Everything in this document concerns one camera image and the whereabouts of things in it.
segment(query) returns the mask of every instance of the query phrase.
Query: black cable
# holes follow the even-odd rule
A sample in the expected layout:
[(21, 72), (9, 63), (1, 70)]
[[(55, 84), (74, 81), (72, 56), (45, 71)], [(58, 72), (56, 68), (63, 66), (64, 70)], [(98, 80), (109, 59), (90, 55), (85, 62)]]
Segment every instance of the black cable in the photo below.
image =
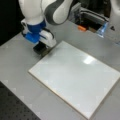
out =
[(104, 19), (104, 21), (109, 22), (107, 19), (105, 19), (105, 17), (102, 17), (101, 15), (98, 15), (98, 14), (93, 13), (93, 12), (91, 12), (91, 11), (84, 11), (84, 10), (81, 10), (80, 12), (91, 13), (91, 14), (93, 14), (93, 15), (96, 15), (96, 16), (98, 16), (98, 17)]

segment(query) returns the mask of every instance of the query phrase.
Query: white board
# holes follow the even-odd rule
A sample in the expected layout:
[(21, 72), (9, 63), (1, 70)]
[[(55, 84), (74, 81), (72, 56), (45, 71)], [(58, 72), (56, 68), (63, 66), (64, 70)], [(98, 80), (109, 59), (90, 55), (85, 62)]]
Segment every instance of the white board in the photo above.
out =
[(120, 78), (118, 71), (66, 42), (29, 72), (87, 119)]

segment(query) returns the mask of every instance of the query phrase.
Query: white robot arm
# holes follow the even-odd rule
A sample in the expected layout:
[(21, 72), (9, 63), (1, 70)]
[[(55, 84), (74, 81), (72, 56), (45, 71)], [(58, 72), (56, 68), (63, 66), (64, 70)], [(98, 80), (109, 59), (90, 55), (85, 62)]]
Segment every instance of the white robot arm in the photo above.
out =
[(66, 21), (72, 4), (75, 0), (19, 0), (25, 19), (23, 35), (26, 39), (36, 43), (44, 43), (54, 47), (56, 40), (53, 34), (46, 29), (46, 22), (59, 25)]

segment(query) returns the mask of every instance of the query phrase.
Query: gray table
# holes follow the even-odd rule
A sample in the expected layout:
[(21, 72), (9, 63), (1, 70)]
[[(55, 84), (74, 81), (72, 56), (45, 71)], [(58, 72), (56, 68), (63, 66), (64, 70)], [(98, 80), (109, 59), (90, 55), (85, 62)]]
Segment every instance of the gray table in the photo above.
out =
[[(67, 21), (50, 26), (58, 43), (62, 40), (120, 71), (120, 46), (90, 31), (81, 32)], [(28, 70), (39, 60), (33, 44), (21, 34), (0, 47), (0, 80), (42, 120), (84, 120), (74, 109), (33, 78)], [(92, 120), (120, 119), (120, 82)]]

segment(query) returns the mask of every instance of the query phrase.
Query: orange object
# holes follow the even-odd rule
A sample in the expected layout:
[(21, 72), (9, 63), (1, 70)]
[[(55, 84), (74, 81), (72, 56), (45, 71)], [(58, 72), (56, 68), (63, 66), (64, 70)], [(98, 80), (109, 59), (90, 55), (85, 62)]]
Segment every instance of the orange object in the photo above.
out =
[(85, 28), (83, 26), (80, 26), (80, 25), (78, 26), (78, 29), (81, 30), (81, 31), (84, 31), (84, 32), (87, 31), (87, 28)]

